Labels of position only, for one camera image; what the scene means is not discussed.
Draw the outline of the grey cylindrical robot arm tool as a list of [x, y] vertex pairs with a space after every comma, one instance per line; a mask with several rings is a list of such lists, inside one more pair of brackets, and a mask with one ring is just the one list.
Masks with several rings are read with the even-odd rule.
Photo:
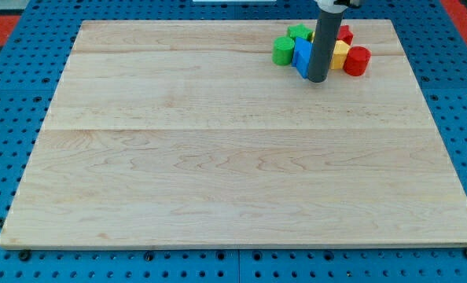
[[334, 13], [320, 8], [307, 72], [311, 82], [322, 83], [327, 79], [345, 9]]

